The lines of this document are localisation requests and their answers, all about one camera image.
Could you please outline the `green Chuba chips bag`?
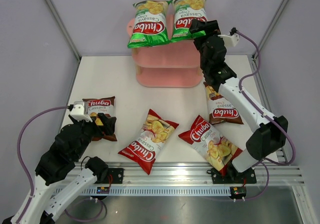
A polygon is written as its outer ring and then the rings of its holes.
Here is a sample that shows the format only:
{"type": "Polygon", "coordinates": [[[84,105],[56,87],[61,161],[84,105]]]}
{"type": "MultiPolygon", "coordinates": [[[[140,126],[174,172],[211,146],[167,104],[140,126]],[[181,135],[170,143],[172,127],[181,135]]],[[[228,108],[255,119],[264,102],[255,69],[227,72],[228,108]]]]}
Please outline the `green Chuba chips bag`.
{"type": "Polygon", "coordinates": [[[134,24],[128,48],[152,47],[168,44],[167,0],[144,0],[133,4],[134,24]]]}
{"type": "Polygon", "coordinates": [[[203,36],[204,31],[190,33],[192,20],[206,22],[206,0],[171,0],[174,8],[173,33],[171,42],[194,39],[203,36]]]}

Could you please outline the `red Chuba chips bag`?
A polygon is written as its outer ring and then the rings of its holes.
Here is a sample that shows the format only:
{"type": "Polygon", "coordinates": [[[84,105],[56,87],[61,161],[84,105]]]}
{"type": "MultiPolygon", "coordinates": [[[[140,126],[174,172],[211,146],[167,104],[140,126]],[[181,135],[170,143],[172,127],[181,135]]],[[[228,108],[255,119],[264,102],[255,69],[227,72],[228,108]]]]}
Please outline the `red Chuba chips bag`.
{"type": "Polygon", "coordinates": [[[227,174],[228,164],[243,152],[202,116],[197,116],[191,128],[178,137],[190,144],[222,176],[227,174]]]}
{"type": "Polygon", "coordinates": [[[165,120],[150,109],[139,135],[118,154],[137,163],[149,175],[159,154],[178,126],[178,123],[165,120]]]}

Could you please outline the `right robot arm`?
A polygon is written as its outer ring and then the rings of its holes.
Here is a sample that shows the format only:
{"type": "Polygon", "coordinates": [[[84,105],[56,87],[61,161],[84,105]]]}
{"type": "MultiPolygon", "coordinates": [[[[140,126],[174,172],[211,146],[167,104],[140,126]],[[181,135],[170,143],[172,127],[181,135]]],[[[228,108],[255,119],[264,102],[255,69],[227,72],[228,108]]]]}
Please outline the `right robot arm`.
{"type": "Polygon", "coordinates": [[[205,81],[236,108],[252,131],[245,149],[227,168],[228,179],[239,182],[248,169],[290,140],[287,134],[288,121],[284,116],[276,117],[254,100],[243,87],[243,80],[238,79],[226,64],[226,46],[235,46],[241,36],[236,28],[229,35],[222,35],[216,20],[192,19],[189,31],[191,34],[204,32],[193,42],[200,53],[200,68],[205,81]]]}

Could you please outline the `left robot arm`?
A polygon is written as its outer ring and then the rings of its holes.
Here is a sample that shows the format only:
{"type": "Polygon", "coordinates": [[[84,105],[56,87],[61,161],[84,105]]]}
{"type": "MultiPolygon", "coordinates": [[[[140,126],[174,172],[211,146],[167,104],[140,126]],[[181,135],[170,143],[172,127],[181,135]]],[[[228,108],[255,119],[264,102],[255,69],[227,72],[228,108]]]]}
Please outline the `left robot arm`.
{"type": "Polygon", "coordinates": [[[56,196],[53,192],[75,167],[94,138],[113,135],[116,117],[99,113],[102,125],[95,119],[78,121],[64,126],[56,135],[50,149],[45,152],[36,169],[35,178],[30,179],[30,193],[19,211],[3,221],[5,224],[54,224],[66,208],[94,183],[112,183],[108,165],[99,157],[88,160],[77,177],[56,196]]]}

